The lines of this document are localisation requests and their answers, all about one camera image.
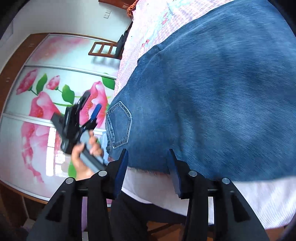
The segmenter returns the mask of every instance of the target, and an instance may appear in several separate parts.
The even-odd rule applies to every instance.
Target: person's leg
[[[186,217],[121,192],[112,202],[110,224],[114,241],[148,241],[147,222],[185,223]]]

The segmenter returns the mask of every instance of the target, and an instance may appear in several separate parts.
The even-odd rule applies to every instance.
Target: silver rivet
[[[230,183],[230,180],[228,179],[228,178],[223,178],[222,179],[222,182],[224,183],[224,184],[229,184]]]
[[[192,176],[192,177],[196,177],[197,176],[197,172],[196,171],[193,171],[193,170],[189,171],[188,174],[189,174],[189,176]]]
[[[99,176],[100,177],[104,177],[104,176],[106,176],[107,175],[107,172],[105,171],[105,170],[101,170],[101,171],[99,171]]]
[[[67,183],[67,184],[70,184],[70,183],[72,183],[73,181],[74,181],[74,179],[71,178],[71,177],[69,177],[69,178],[66,179],[66,183]]]

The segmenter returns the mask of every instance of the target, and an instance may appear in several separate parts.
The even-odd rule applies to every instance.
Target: white wall
[[[67,32],[118,41],[130,22],[126,10],[98,0],[30,0],[13,19],[12,36],[0,47],[0,71],[30,34]]]

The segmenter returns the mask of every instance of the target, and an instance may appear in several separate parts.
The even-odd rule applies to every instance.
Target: denim pocket
[[[128,108],[121,102],[113,105],[106,114],[106,131],[108,137],[107,152],[128,143],[131,131],[132,116]]]

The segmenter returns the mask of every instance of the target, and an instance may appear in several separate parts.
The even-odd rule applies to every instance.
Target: hand
[[[97,138],[94,136],[93,131],[89,131],[89,144],[91,144],[91,149],[89,150],[89,153],[94,156],[104,156],[104,151],[101,149],[101,145],[97,142]],[[84,143],[77,144],[73,147],[71,159],[73,166],[76,169],[76,180],[82,180],[90,178],[94,173],[93,171],[87,167],[82,160],[80,159],[80,153],[84,149]]]

